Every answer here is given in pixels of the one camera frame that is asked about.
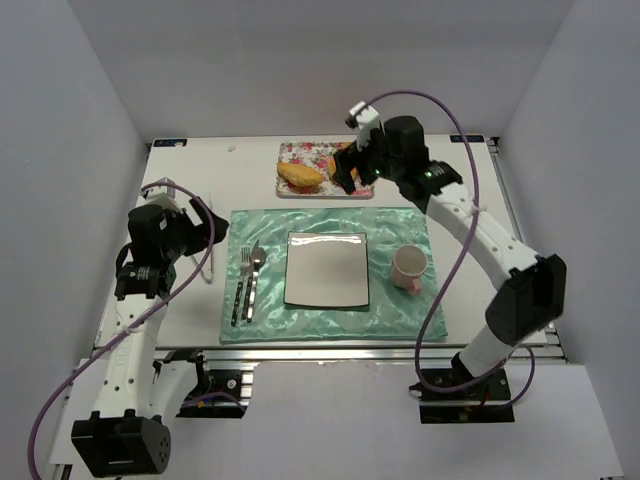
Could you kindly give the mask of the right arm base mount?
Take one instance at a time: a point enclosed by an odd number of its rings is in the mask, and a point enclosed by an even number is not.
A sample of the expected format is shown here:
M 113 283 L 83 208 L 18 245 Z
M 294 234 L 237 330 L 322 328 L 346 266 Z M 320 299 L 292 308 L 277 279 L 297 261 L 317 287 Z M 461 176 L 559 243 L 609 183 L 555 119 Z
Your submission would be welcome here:
M 513 423 L 512 395 L 503 366 L 473 380 L 452 366 L 421 368 L 409 387 L 424 425 Z

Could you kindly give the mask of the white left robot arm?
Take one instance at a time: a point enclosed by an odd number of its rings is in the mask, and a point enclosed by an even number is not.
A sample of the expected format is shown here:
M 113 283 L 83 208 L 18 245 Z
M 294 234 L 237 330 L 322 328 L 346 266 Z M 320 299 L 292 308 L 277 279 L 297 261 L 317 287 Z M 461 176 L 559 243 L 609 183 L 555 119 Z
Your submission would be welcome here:
M 210 254 L 228 229 L 200 198 L 190 202 L 194 224 L 169 195 L 148 196 L 128 214 L 130 241 L 116 261 L 117 331 L 109 342 L 102 387 L 71 441 L 95 478 L 159 476 L 171 455 L 170 422 L 198 387 L 203 369 L 193 360 L 163 366 L 155 358 L 161 323 L 177 289 L 175 265 Z

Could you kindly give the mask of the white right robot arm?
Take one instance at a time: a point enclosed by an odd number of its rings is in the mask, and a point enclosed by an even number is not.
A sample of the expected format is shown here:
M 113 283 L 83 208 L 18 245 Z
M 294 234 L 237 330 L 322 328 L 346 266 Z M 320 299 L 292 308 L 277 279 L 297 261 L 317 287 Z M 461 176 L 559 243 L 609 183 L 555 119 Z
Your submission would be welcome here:
M 367 108 L 346 120 L 356 140 L 334 155 L 334 180 L 347 193 L 354 181 L 393 182 L 403 198 L 444 227 L 484 270 L 496 290 L 485 324 L 451 362 L 448 386 L 432 392 L 456 393 L 499 369 L 524 340 L 560 317 L 567 266 L 558 255 L 544 257 L 517 240 L 479 206 L 449 164 L 431 159 L 420 122 L 412 116 L 386 122 Z

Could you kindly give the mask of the orange ring bagel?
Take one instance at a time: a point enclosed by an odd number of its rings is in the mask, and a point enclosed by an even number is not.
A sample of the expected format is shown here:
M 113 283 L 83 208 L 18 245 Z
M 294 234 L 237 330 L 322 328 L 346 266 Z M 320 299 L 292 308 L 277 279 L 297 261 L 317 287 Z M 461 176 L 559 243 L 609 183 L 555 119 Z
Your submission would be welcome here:
M 327 167 L 327 171 L 328 171 L 329 179 L 332 182 L 336 183 L 335 175 L 336 175 L 336 172 L 337 172 L 337 164 L 336 164 L 336 161 L 335 161 L 334 157 L 330 158 L 329 164 L 328 164 L 328 167 Z M 355 180 L 357 178 L 357 176 L 358 176 L 357 169 L 353 168 L 350 171 L 350 175 L 351 175 L 352 179 Z

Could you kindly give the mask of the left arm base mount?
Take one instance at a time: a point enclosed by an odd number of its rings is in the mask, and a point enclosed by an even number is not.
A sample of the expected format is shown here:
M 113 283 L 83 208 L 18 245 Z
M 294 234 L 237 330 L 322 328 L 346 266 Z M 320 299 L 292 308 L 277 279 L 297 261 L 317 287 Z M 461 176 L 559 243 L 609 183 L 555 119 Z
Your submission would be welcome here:
M 187 363 L 196 373 L 196 384 L 186 395 L 177 418 L 241 419 L 244 416 L 242 370 L 214 368 L 209 365 L 203 350 L 179 349 L 153 361 L 154 380 L 167 370 L 167 365 L 177 362 Z

